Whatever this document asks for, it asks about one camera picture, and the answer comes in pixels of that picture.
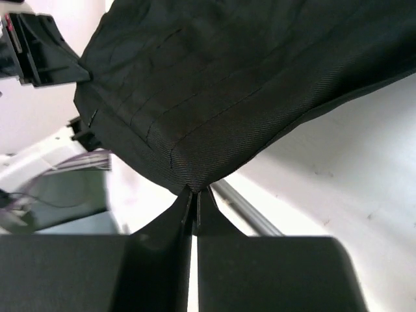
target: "black wire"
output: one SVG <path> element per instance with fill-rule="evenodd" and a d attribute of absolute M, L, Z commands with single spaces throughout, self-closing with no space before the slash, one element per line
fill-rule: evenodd
<path fill-rule="evenodd" d="M 73 205 L 59 206 L 59 205 L 55 205 L 55 204 L 53 204 L 53 203 L 49 203 L 48 201 L 45 201 L 45 200 L 43 200 L 43 199 L 39 198 L 38 196 L 34 196 L 34 195 L 26 194 L 26 193 L 19 193 L 19 192 L 15 192 L 15 193 L 8 193 L 8 195 L 10 195 L 10 196 L 13 196 L 13 195 L 20 195 L 20 196 L 22 196 L 23 198 L 24 198 L 24 197 L 29 197 L 29 198 L 32 198 L 32 199 L 36 200 L 37 202 L 40 202 L 40 203 L 42 203 L 42 204 L 44 204 L 44 205 L 47 205 L 47 206 L 50 206 L 50 207 L 53 207 L 53 208 L 74 208 L 74 207 L 80 206 L 80 205 L 82 205 L 82 204 L 84 204 L 84 203 L 86 202 L 86 201 L 84 200 L 84 201 L 82 201 L 81 203 L 76 203 L 76 204 L 73 204 Z"/>

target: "white surface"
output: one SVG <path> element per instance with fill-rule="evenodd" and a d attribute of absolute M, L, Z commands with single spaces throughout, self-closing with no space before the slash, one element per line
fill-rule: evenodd
<path fill-rule="evenodd" d="M 62 36 L 79 55 L 105 12 L 105 0 L 26 0 L 36 13 L 51 14 Z M 75 84 L 34 89 L 16 79 L 0 81 L 0 154 L 38 142 L 78 115 Z"/>
<path fill-rule="evenodd" d="M 108 12 L 114 0 L 105 0 L 105 11 Z"/>
<path fill-rule="evenodd" d="M 340 239 L 371 311 L 416 311 L 415 85 L 346 103 L 227 178 L 284 233 Z"/>
<path fill-rule="evenodd" d="M 107 207 L 122 233 L 133 233 L 163 213 L 176 199 L 162 188 L 110 156 L 112 171 L 106 173 Z"/>
<path fill-rule="evenodd" d="M 0 189 L 18 192 L 30 180 L 49 170 L 55 170 L 68 159 L 86 153 L 78 141 L 73 141 L 72 128 L 63 127 L 56 133 L 0 162 Z"/>

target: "cable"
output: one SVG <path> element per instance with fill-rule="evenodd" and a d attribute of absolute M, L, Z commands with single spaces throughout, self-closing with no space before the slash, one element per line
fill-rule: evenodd
<path fill-rule="evenodd" d="M 73 157 L 71 157 L 71 158 L 69 158 L 69 159 L 66 159 L 65 161 L 63 161 L 62 163 L 60 163 L 58 166 L 60 166 L 60 165 L 62 165 L 62 164 L 66 164 L 66 163 L 69 163 L 69 162 L 71 162 L 71 161 L 75 161 L 75 160 L 77 160 L 77 159 L 80 159 L 80 158 L 83 158 L 83 157 L 87 157 L 87 156 L 92 156 L 92 155 L 101 155 L 101 154 L 111 154 L 111 151 L 109 151 L 109 150 L 105 150 L 105 149 L 103 149 L 103 150 L 99 150 L 99 151 L 90 151 L 90 152 L 86 152 L 86 153 L 83 153 L 83 154 L 80 154 L 80 155 L 76 155 L 76 156 L 73 156 Z M 37 176 L 37 177 L 34 177 L 30 182 L 29 182 L 29 184 L 25 187 L 25 189 L 23 190 L 23 192 L 17 192 L 17 193 L 11 193 L 11 194 L 15 194 L 15 195 L 17 195 L 17 194 L 22 194 L 22 195 L 27 195 L 27 193 L 28 193 L 28 191 L 30 191 L 34 186 L 35 186 L 35 184 L 38 182 L 38 180 L 41 178 L 41 177 L 43 177 L 43 176 L 45 176 L 45 174 L 46 174 L 47 172 L 44 172 L 43 174 L 40 174 L 39 176 Z M 22 199 L 22 197 L 20 197 L 20 198 L 15 198 L 14 199 L 14 201 L 11 203 L 11 204 L 9 204 L 9 205 L 7 205 L 6 207 L 3 207 L 3 208 L 0 208 L 0 211 L 12 211 L 14 208 L 15 208 L 15 206 L 16 206 L 16 203 L 20 200 L 20 199 Z"/>
<path fill-rule="evenodd" d="M 42 204 L 44 204 L 46 206 L 49 206 L 49 207 L 52 207 L 52 208 L 57 208 L 57 209 L 65 209 L 65 208 L 78 207 L 78 206 L 86 203 L 88 201 L 88 199 L 89 199 L 88 197 L 90 195 L 90 186 L 89 186 L 89 182 L 88 182 L 87 175 L 84 173 L 84 174 L 82 174 L 82 177 L 83 177 L 83 180 L 84 180 L 84 187 L 83 187 L 84 196 L 83 196 L 82 201 L 80 201 L 79 203 L 75 203 L 75 204 L 71 204 L 71 205 L 55 205 L 54 203 L 51 203 L 49 201 L 46 201 L 46 200 L 41 199 L 41 196 L 39 194 L 37 196 L 36 195 L 32 195 L 32 194 L 29 194 L 28 193 L 29 190 L 26 190 L 26 192 L 12 192 L 12 193 L 8 193 L 7 194 L 7 196 L 9 198 L 10 197 L 13 197 L 13 196 L 17 196 L 17 198 L 13 198 L 14 201 L 13 201 L 12 205 L 9 205 L 11 207 L 9 207 L 8 210 L 9 211 L 14 210 L 14 207 L 16 206 L 15 205 L 16 202 L 22 200 L 25 197 L 26 198 L 32 198 L 32 199 L 36 200 L 37 202 L 40 202 L 40 203 L 42 203 Z"/>

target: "seam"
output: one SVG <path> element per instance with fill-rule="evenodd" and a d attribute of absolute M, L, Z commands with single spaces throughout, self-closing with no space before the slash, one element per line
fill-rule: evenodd
<path fill-rule="evenodd" d="M 143 43 L 142 48 L 147 44 L 147 42 L 148 41 L 146 40 Z M 153 67 L 153 61 L 151 60 L 151 58 L 149 58 L 149 63 L 150 63 L 150 66 Z M 116 98 L 118 98 L 119 95 L 120 95 L 120 92 L 122 92 L 122 89 L 124 88 L 124 85 L 125 85 L 126 80 L 128 80 L 130 78 L 130 76 L 133 74 L 133 72 L 136 71 L 136 69 L 137 69 L 137 62 L 134 63 L 133 68 L 131 68 L 131 70 L 129 71 L 129 73 L 124 76 L 124 79 L 122 81 L 122 84 L 118 88 L 117 97 Z M 135 91 L 137 91 L 137 90 L 133 88 L 132 91 L 129 93 L 129 95 L 126 96 L 125 99 L 122 99 L 121 100 L 120 104 L 118 105 L 117 109 L 115 110 L 116 113 L 118 112 L 118 110 L 120 109 L 120 107 L 133 95 L 133 93 L 135 93 Z"/>
<path fill-rule="evenodd" d="M 321 41 L 323 41 L 323 40 L 325 40 L 327 37 L 329 37 L 330 35 L 331 35 L 331 33 L 334 31 L 334 30 L 336 30 L 340 25 L 343 25 L 343 24 L 345 24 L 350 18 L 352 18 L 353 16 L 355 16 L 358 12 L 359 12 L 359 10 L 361 9 L 361 7 L 362 7 L 363 5 L 361 4 L 353 13 L 351 13 L 351 15 L 349 15 L 347 18 L 345 18 L 343 21 L 340 21 L 339 23 L 337 23 L 336 25 L 334 25 L 328 32 L 326 32 L 322 37 L 320 37 L 318 40 L 316 40 L 315 42 L 313 42 L 312 44 L 310 44 L 309 46 L 307 46 L 305 49 L 303 49 L 301 52 L 299 52 L 289 63 L 288 63 L 288 66 L 289 65 L 291 65 L 291 64 L 293 64 L 293 63 L 295 63 L 297 60 L 298 60 L 298 58 L 300 57 L 300 55 L 302 55 L 305 51 L 307 51 L 307 50 L 309 50 L 311 47 L 313 47 L 313 46 L 315 46 L 317 43 L 319 43 L 319 42 L 321 42 Z M 226 27 L 227 27 L 227 25 L 226 26 L 224 26 L 224 27 L 222 27 L 219 31 L 222 31 L 222 30 L 224 30 Z M 271 56 L 271 54 L 274 52 L 274 51 L 276 51 L 277 49 L 280 49 L 281 47 L 275 47 L 274 49 L 272 49 L 272 51 L 270 51 L 266 56 L 265 56 L 265 59 L 267 59 L 269 56 Z M 277 76 L 279 73 L 277 73 L 277 74 L 275 74 L 275 75 L 273 75 L 268 81 L 270 81 L 270 80 L 272 80 L 273 78 L 275 78 L 275 76 Z M 212 87 L 213 85 L 215 85 L 216 83 L 214 83 L 214 84 L 212 84 L 212 85 L 210 85 L 210 86 L 208 86 L 207 88 L 205 88 L 205 89 L 203 89 L 203 90 L 207 90 L 208 88 L 210 88 L 210 87 Z M 168 109 L 168 110 L 166 110 L 166 111 L 164 111 L 161 115 L 159 115 L 158 117 L 156 117 L 156 119 L 151 123 L 151 125 L 150 125 L 150 127 L 149 127 L 149 129 L 148 129 L 148 132 L 147 132 L 147 134 L 146 134 L 146 143 L 148 143 L 148 137 L 149 137 L 149 134 L 150 134 L 150 130 L 151 130 L 151 127 L 153 126 L 153 124 L 158 120 L 158 119 L 160 119 L 163 115 L 165 115 L 167 112 L 170 112 L 172 109 L 174 109 L 174 108 L 177 108 L 180 104 L 177 104 L 177 105 L 175 105 L 175 106 L 173 106 L 173 107 L 171 107 L 170 109 Z M 170 158 L 172 158 L 172 151 L 173 151 L 173 149 L 171 149 L 171 151 L 170 151 Z"/>
<path fill-rule="evenodd" d="M 184 99 L 183 101 L 179 102 L 178 104 L 175 104 L 174 106 L 170 107 L 168 110 L 164 111 L 162 114 L 158 115 L 158 117 L 156 117 L 156 118 L 155 118 L 155 119 L 151 122 L 151 124 L 150 124 L 150 126 L 149 126 L 148 132 L 147 132 L 147 134 L 146 134 L 146 139 L 145 139 L 146 143 L 148 143 L 148 137 L 149 137 L 150 130 L 151 130 L 151 128 L 152 128 L 152 126 L 153 126 L 153 124 L 154 124 L 155 122 L 157 122 L 158 120 L 160 120 L 160 119 L 161 119 L 161 118 L 162 118 L 165 114 L 167 114 L 168 112 L 170 112 L 170 111 L 172 111 L 172 110 L 174 110 L 174 109 L 178 108 L 178 107 L 179 107 L 179 106 L 181 106 L 182 104 L 186 103 L 188 100 L 190 100 L 190 99 L 192 99 L 192 98 L 196 97 L 197 95 L 201 94 L 203 91 L 205 91 L 205 90 L 209 89 L 210 87 L 212 87 L 212 86 L 214 86 L 214 85 L 217 85 L 218 83 L 221 83 L 222 81 L 224 81 L 224 80 L 226 80 L 226 79 L 230 78 L 231 76 L 232 76 L 232 73 L 231 73 L 231 74 L 229 74 L 229 75 L 226 75 L 225 77 L 221 78 L 220 80 L 215 81 L 214 83 L 210 84 L 208 87 L 204 88 L 203 90 L 200 90 L 198 93 L 195 93 L 195 94 L 191 95 L 191 96 L 190 96 L 190 97 L 188 97 L 187 99 Z"/>
<path fill-rule="evenodd" d="M 217 30 L 209 39 L 208 39 L 208 42 L 210 42 L 215 36 L 217 36 L 219 33 L 221 33 L 225 28 L 227 28 L 227 26 L 228 25 L 230 25 L 231 24 L 231 22 L 233 21 L 233 19 L 232 19 L 232 17 L 233 17 L 233 15 L 234 15 L 234 13 L 237 11 L 237 8 L 231 13 L 231 15 L 230 15 L 230 19 L 229 19 L 229 21 L 225 24 L 225 25 L 223 25 L 223 27 L 221 27 L 219 30 Z M 158 48 L 160 48 L 160 46 L 163 44 L 163 43 L 165 43 L 165 41 L 167 41 L 171 36 L 173 36 L 173 35 L 175 35 L 176 33 L 179 33 L 179 32 L 181 32 L 183 29 L 178 29 L 176 32 L 173 32 L 172 34 L 169 34 L 166 38 L 165 38 L 165 40 L 164 40 L 164 42 L 162 42 L 160 45 L 158 45 L 157 46 L 157 49 Z M 168 69 L 168 68 L 172 68 L 172 67 L 174 67 L 174 66 L 176 66 L 177 64 L 180 64 L 180 63 L 182 63 L 182 62 L 184 62 L 185 60 L 187 60 L 189 57 L 191 57 L 191 56 L 193 56 L 195 53 L 197 53 L 197 52 L 199 52 L 200 50 L 195 50 L 195 51 L 192 51 L 191 53 L 188 53 L 186 56 L 184 56 L 181 60 L 179 60 L 179 61 L 177 61 L 177 62 L 175 62 L 175 63 L 173 63 L 173 64 L 171 64 L 171 65 L 168 65 L 168 66 L 166 66 L 166 67 L 164 67 L 164 68 L 161 68 L 160 70 L 158 70 L 158 71 L 156 71 L 156 72 L 154 72 L 153 74 L 156 74 L 156 73 L 159 73 L 159 72 L 162 72 L 163 70 L 166 70 L 166 69 Z M 147 75 L 145 78 L 144 78 L 144 80 L 146 80 L 147 78 L 149 78 L 151 76 L 151 74 L 149 74 L 149 75 Z M 147 100 L 145 100 L 145 102 L 143 103 L 143 105 L 133 114 L 133 116 L 131 117 L 131 119 L 130 119 L 130 125 L 131 125 L 131 123 L 133 122 L 133 117 L 135 116 L 135 114 L 136 113 L 138 113 L 139 111 L 141 111 L 145 106 L 146 106 L 146 104 L 147 104 L 147 102 L 148 102 L 148 100 L 150 100 L 153 96 L 155 96 L 155 95 L 157 95 L 158 93 L 160 93 L 160 92 L 162 92 L 164 89 L 161 89 L 161 90 L 159 90 L 158 92 L 156 92 L 156 93 L 154 93 L 149 99 L 147 99 Z"/>
<path fill-rule="evenodd" d="M 179 62 L 176 62 L 175 64 L 173 64 L 173 65 L 169 65 L 169 67 L 173 67 L 173 66 L 175 66 L 176 64 L 179 64 L 181 61 L 179 61 Z M 184 77 L 180 77 L 177 81 L 175 81 L 174 83 L 172 83 L 171 85 L 169 85 L 169 86 L 167 86 L 166 88 L 161 88 L 160 90 L 158 90 L 158 91 L 156 91 L 155 93 L 153 93 L 148 99 L 146 99 L 145 101 L 144 101 L 144 103 L 142 104 L 142 106 L 140 106 L 136 111 L 135 111 L 135 113 L 132 115 L 132 117 L 131 117 L 131 119 L 130 119 L 130 125 L 132 124 L 132 122 L 133 122 L 133 118 L 136 116 L 136 114 L 138 113 L 138 112 L 140 112 L 146 105 L 147 105 L 147 103 L 148 103 L 148 101 L 150 101 L 154 96 L 156 96 L 156 95 L 158 95 L 158 94 L 160 94 L 161 92 L 163 92 L 163 91 L 165 91 L 166 89 L 169 89 L 169 88 L 171 88 L 171 87 L 173 87 L 173 86 L 175 86 L 175 85 L 178 85 L 183 79 L 185 79 L 185 78 L 189 78 L 189 77 L 192 77 L 192 76 L 194 76 L 194 75 L 198 75 L 198 74 L 200 74 L 201 72 L 204 72 L 207 68 L 208 68 L 209 66 L 205 66 L 205 67 L 203 67 L 202 69 L 200 69 L 200 70 L 198 70 L 197 72 L 195 72 L 195 73 L 192 73 L 192 74 L 190 74 L 190 75 L 188 75 L 188 76 L 184 76 Z"/>
<path fill-rule="evenodd" d="M 193 54 L 194 54 L 194 52 L 192 52 L 192 53 L 188 53 L 186 56 L 184 56 L 181 60 L 179 60 L 179 61 L 177 61 L 177 62 L 175 62 L 175 63 L 173 63 L 173 64 L 171 64 L 171 65 L 168 65 L 168 66 L 165 66 L 164 68 L 161 68 L 160 70 L 158 70 L 158 71 L 156 71 L 156 72 L 154 72 L 153 74 L 156 74 L 156 73 L 160 73 L 160 72 L 162 72 L 163 70 L 167 70 L 167 69 L 169 69 L 169 68 L 173 68 L 174 66 L 176 66 L 176 65 L 178 65 L 178 64 L 180 64 L 180 63 L 182 63 L 182 62 L 184 62 L 185 60 L 187 60 L 190 56 L 192 56 Z M 193 75 L 196 75 L 196 74 L 199 74 L 199 73 L 201 73 L 201 72 L 203 72 L 204 70 L 206 70 L 208 68 L 208 66 L 206 66 L 206 67 L 204 67 L 202 70 L 200 70 L 200 71 L 197 71 L 196 73 L 192 73 L 192 74 L 190 74 L 190 75 L 188 75 L 188 76 L 186 76 L 186 77 L 192 77 Z M 147 78 L 149 78 L 151 76 L 151 74 L 149 74 L 148 76 L 146 76 L 146 78 L 144 78 L 144 80 L 146 80 Z M 184 79 L 184 77 L 181 77 L 181 78 L 179 78 L 179 80 L 178 81 L 176 81 L 175 83 L 173 83 L 173 84 L 171 84 L 170 86 L 168 86 L 167 88 L 171 88 L 171 87 L 173 87 L 173 86 L 175 86 L 175 85 L 177 85 L 182 79 Z M 165 89 L 167 89 L 167 88 L 161 88 L 160 90 L 158 90 L 158 91 L 156 91 L 155 93 L 153 93 L 148 99 L 146 99 L 145 101 L 144 101 L 144 103 L 142 104 L 142 106 L 140 106 L 135 112 L 134 112 L 134 114 L 132 115 L 132 117 L 131 117 L 131 119 L 130 119 L 130 125 L 131 125 L 131 123 L 133 122 L 133 118 L 136 116 L 136 114 L 138 113 L 138 112 L 140 112 L 147 104 L 148 104 L 148 101 L 149 100 L 151 100 L 154 96 L 156 96 L 157 94 L 160 94 L 162 91 L 164 91 Z"/>
<path fill-rule="evenodd" d="M 217 114 L 215 114 L 213 117 L 209 118 L 208 120 L 204 121 L 203 123 L 197 125 L 194 129 L 192 129 L 191 131 L 189 131 L 188 133 L 186 133 L 184 136 L 182 136 L 173 146 L 173 148 L 170 150 L 169 152 L 169 163 L 170 163 L 170 168 L 172 169 L 172 152 L 173 150 L 176 148 L 176 146 L 182 142 L 185 138 L 187 138 L 191 133 L 193 133 L 195 130 L 199 129 L 200 127 L 202 127 L 203 125 L 205 125 L 206 123 L 210 122 L 211 120 L 214 120 L 215 118 L 217 118 L 218 116 L 220 116 L 221 114 L 225 113 L 226 111 L 228 111 L 229 109 L 232 109 L 233 107 L 235 107 L 236 105 L 238 105 L 239 103 L 243 102 L 244 100 L 250 98 L 251 96 L 253 96 L 254 94 L 258 93 L 258 91 L 260 91 L 263 88 L 263 86 L 260 86 L 259 88 L 255 89 L 253 92 L 251 92 L 250 94 L 248 94 L 247 96 L 244 96 L 242 99 L 238 100 L 237 102 L 235 102 L 234 104 L 230 105 L 229 107 L 227 107 L 226 109 L 221 110 L 220 112 L 218 112 Z"/>
<path fill-rule="evenodd" d="M 161 48 L 161 46 L 163 45 L 163 44 L 165 44 L 171 37 L 173 37 L 174 35 L 176 35 L 176 34 L 178 34 L 178 33 L 180 33 L 181 31 L 182 31 L 183 29 L 182 28 L 180 28 L 180 29 L 177 29 L 176 31 L 174 31 L 174 32 L 171 32 L 157 47 L 156 47 L 156 49 L 160 49 Z M 149 64 L 150 64 L 150 67 L 153 69 L 154 67 L 155 67 L 155 65 L 154 65 L 154 63 L 153 63 L 153 60 L 151 59 L 151 57 L 148 57 L 148 60 L 149 60 Z M 165 68 L 163 68 L 162 70 L 165 70 L 166 68 L 169 68 L 169 67 L 173 67 L 173 66 L 175 66 L 178 62 L 176 62 L 176 63 L 174 63 L 174 64 L 171 64 L 171 65 L 169 65 L 169 66 L 166 66 Z M 151 76 L 151 74 L 149 74 L 149 75 L 147 75 L 146 76 L 146 78 L 144 78 L 144 80 L 146 80 L 148 77 L 150 77 Z M 130 122 L 129 122 L 129 126 L 131 126 L 131 123 L 133 122 L 133 118 L 135 117 L 135 115 L 139 112 L 139 111 L 141 111 L 141 109 L 146 105 L 146 103 L 151 99 L 151 98 L 153 98 L 154 96 L 156 96 L 157 94 L 159 94 L 160 92 L 162 92 L 164 90 L 164 88 L 161 88 L 159 91 L 156 91 L 155 93 L 153 93 L 148 99 L 146 99 L 145 101 L 144 101 L 144 103 L 131 115 L 131 118 L 130 118 Z M 132 95 L 133 95 L 133 93 L 136 91 L 136 89 L 133 89 L 132 91 L 131 91 L 131 93 L 125 98 L 125 99 L 123 99 L 122 100 L 122 102 L 120 103 L 120 106 L 122 106 Z"/>
<path fill-rule="evenodd" d="M 92 122 L 94 121 L 94 118 L 96 117 L 97 112 L 98 112 L 98 109 L 96 109 L 96 110 L 94 111 L 94 113 L 92 114 L 92 116 L 90 117 L 90 119 L 89 119 L 89 121 L 88 121 L 88 128 L 91 128 Z"/>

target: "stitching line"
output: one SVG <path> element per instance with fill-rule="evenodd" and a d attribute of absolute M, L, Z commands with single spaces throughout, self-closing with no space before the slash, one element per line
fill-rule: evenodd
<path fill-rule="evenodd" d="M 203 123 L 199 124 L 198 126 L 196 126 L 194 129 L 192 129 L 191 131 L 189 131 L 187 134 L 185 134 L 184 136 L 182 136 L 182 138 L 180 138 L 175 145 L 173 146 L 173 148 L 170 150 L 169 153 L 169 163 L 170 163 L 170 168 L 172 169 L 172 152 L 173 150 L 176 148 L 176 146 L 182 142 L 185 138 L 187 138 L 191 133 L 193 133 L 195 130 L 199 129 L 200 127 L 202 127 L 203 125 L 205 125 L 206 123 L 210 122 L 211 120 L 214 120 L 215 118 L 217 118 L 218 116 L 220 116 L 222 113 L 228 111 L 229 109 L 235 107 L 236 105 L 238 105 L 239 103 L 243 102 L 244 100 L 248 99 L 249 97 L 253 96 L 254 94 L 256 94 L 258 91 L 260 91 L 263 88 L 263 86 L 255 89 L 253 92 L 251 92 L 250 94 L 248 94 L 247 96 L 244 96 L 242 99 L 238 100 L 236 103 L 230 105 L 229 107 L 227 107 L 224 110 L 221 110 L 219 113 L 215 114 L 213 117 L 209 118 L 208 120 L 204 121 Z"/>
<path fill-rule="evenodd" d="M 210 42 L 215 36 L 217 36 L 218 34 L 220 34 L 224 29 L 226 29 L 230 24 L 231 24 L 231 22 L 233 21 L 233 17 L 234 17 L 234 13 L 236 13 L 236 11 L 237 11 L 237 9 L 238 9 L 238 7 L 237 8 L 235 8 L 234 10 L 233 10 L 233 12 L 231 13 L 231 15 L 230 15 L 230 19 L 229 19 L 229 21 L 225 24 L 225 25 L 223 25 L 223 27 L 221 27 L 221 28 L 219 28 L 219 30 L 217 30 L 211 37 L 209 37 L 209 39 L 208 39 L 208 42 Z M 182 31 L 182 29 L 179 29 L 179 30 L 177 30 L 176 32 L 174 32 L 173 34 L 170 34 L 166 39 L 165 39 L 165 41 L 167 41 L 167 39 L 169 39 L 171 36 L 173 36 L 175 33 L 179 33 L 180 31 Z M 155 73 L 159 73 L 159 72 L 161 72 L 161 71 L 163 71 L 163 70 L 166 70 L 166 69 L 168 69 L 168 68 L 172 68 L 172 67 L 174 67 L 174 66 L 176 66 L 177 64 L 179 64 L 179 63 L 182 63 L 183 61 L 185 61 L 185 60 L 187 60 L 190 56 L 193 56 L 193 54 L 195 54 L 196 52 L 198 52 L 199 50 L 195 50 L 195 51 L 192 51 L 191 53 L 188 53 L 185 57 L 183 57 L 181 60 L 179 60 L 179 61 L 177 61 L 177 62 L 175 62 L 174 64 L 172 64 L 172 65 L 169 65 L 169 66 L 167 66 L 167 67 L 165 67 L 165 68 L 162 68 L 161 70 L 158 70 L 158 71 L 156 71 Z M 131 119 L 130 119 L 130 125 L 131 125 L 131 123 L 133 122 L 133 118 L 134 118 L 134 116 L 139 112 L 139 111 L 141 111 L 143 108 L 144 108 L 144 106 L 146 106 L 146 103 L 153 97 L 153 96 L 155 96 L 155 95 L 157 95 L 158 93 L 160 93 L 160 92 L 162 92 L 164 89 L 162 88 L 161 90 L 159 90 L 159 91 L 157 91 L 156 93 L 154 93 L 149 99 L 147 99 L 147 100 L 145 100 L 145 102 L 143 103 L 143 105 L 141 106 L 141 107 L 139 107 L 138 108 L 138 110 L 132 115 L 132 117 L 131 117 Z"/>
<path fill-rule="evenodd" d="M 232 74 L 229 74 L 229 75 L 227 75 L 227 76 L 225 76 L 225 77 L 221 78 L 220 80 L 218 80 L 218 81 L 216 81 L 216 82 L 214 82 L 214 83 L 210 84 L 207 88 L 205 88 L 205 89 L 201 90 L 201 91 L 200 91 L 200 92 L 198 92 L 198 93 L 195 93 L 195 94 L 191 95 L 191 96 L 190 96 L 190 97 L 188 97 L 187 99 L 184 99 L 183 101 L 179 102 L 178 104 L 176 104 L 176 105 L 174 105 L 174 106 L 170 107 L 168 110 L 164 111 L 162 114 L 158 115 L 158 117 L 156 117 L 156 118 L 155 118 L 155 119 L 151 122 L 151 124 L 150 124 L 150 126 L 149 126 L 148 132 L 147 132 L 147 134 L 146 134 L 146 139 L 145 139 L 146 144 L 148 143 L 148 137 L 149 137 L 149 134 L 150 134 L 150 130 L 151 130 L 151 128 L 152 128 L 152 126 L 153 126 L 153 124 L 155 124 L 155 122 L 157 122 L 158 120 L 160 120 L 160 119 L 161 119 L 161 118 L 162 118 L 165 114 L 167 114 L 168 112 L 170 112 L 170 111 L 172 111 L 172 110 L 174 110 L 174 109 L 178 108 L 179 106 L 181 106 L 182 104 L 184 104 L 184 103 L 185 103 L 185 102 L 187 102 L 188 100 L 190 100 L 190 99 L 192 99 L 192 98 L 196 97 L 198 94 L 201 94 L 203 91 L 205 91 L 205 90 L 209 89 L 210 87 L 212 87 L 212 86 L 214 86 L 214 85 L 217 85 L 218 83 L 220 83 L 220 82 L 222 82 L 222 81 L 224 81 L 224 80 L 226 80 L 226 79 L 230 78 L 231 76 L 232 76 Z"/>

